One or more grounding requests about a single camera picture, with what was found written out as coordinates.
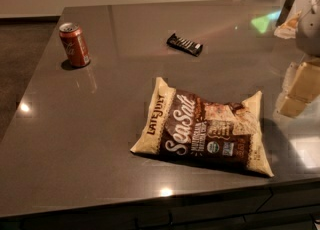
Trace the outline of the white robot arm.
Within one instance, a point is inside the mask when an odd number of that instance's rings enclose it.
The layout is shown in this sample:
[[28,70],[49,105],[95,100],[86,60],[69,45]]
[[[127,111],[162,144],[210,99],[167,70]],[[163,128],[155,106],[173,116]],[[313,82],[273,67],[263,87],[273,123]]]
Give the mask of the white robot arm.
[[279,114],[295,118],[320,95],[320,0],[286,0],[274,35],[294,39],[303,52],[286,70],[276,102]]

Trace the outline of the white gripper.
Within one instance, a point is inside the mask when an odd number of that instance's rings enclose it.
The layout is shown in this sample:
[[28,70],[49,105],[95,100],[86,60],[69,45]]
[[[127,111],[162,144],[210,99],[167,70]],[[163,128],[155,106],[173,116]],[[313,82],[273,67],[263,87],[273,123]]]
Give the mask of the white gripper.
[[[311,56],[320,56],[320,9],[308,4],[302,12],[278,26],[274,35],[295,39],[296,46]],[[279,94],[279,113],[296,117],[320,95],[320,67],[309,62],[291,63],[287,69],[282,92]]]

